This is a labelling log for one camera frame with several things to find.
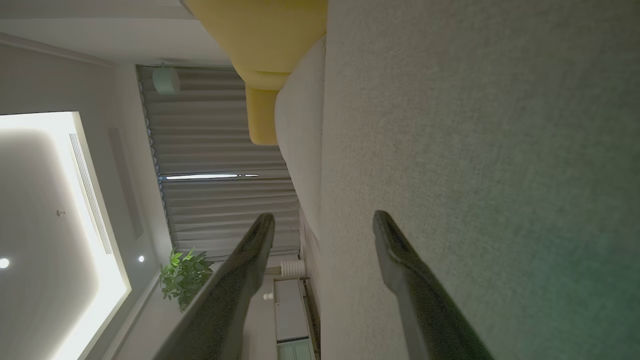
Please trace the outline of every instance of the yellow pillow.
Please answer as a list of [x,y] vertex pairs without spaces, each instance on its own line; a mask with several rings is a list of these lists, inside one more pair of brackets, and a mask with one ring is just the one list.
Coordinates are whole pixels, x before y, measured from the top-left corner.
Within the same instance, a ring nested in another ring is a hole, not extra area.
[[327,0],[186,0],[186,4],[245,82],[251,140],[276,144],[275,96],[300,58],[326,33]]

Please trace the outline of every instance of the green leaves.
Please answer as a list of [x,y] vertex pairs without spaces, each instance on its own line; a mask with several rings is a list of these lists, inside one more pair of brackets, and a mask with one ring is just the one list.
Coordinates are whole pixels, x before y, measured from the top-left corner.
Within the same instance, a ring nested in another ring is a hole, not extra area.
[[202,286],[209,280],[213,262],[206,260],[206,253],[194,256],[191,249],[182,259],[183,253],[171,251],[169,265],[160,267],[163,298],[176,298],[180,311],[184,311]]

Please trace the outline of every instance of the curtain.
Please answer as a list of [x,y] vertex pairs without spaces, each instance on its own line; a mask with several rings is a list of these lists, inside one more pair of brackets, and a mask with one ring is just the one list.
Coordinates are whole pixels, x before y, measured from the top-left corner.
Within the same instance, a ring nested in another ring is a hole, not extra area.
[[[181,91],[161,95],[138,67],[151,151],[174,247],[225,259],[260,213],[276,219],[272,254],[300,249],[298,197],[277,146],[249,139],[244,82],[232,67],[177,69]],[[171,180],[195,174],[223,179]]]

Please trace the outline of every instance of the ceiling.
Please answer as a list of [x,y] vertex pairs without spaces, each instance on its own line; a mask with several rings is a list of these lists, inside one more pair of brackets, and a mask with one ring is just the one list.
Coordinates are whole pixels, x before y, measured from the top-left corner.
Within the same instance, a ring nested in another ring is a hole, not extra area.
[[[44,133],[0,131],[0,349],[3,359],[48,359],[98,291],[77,203]],[[58,209],[64,209],[62,217]]]
[[0,33],[115,62],[230,64],[178,0],[3,0]]

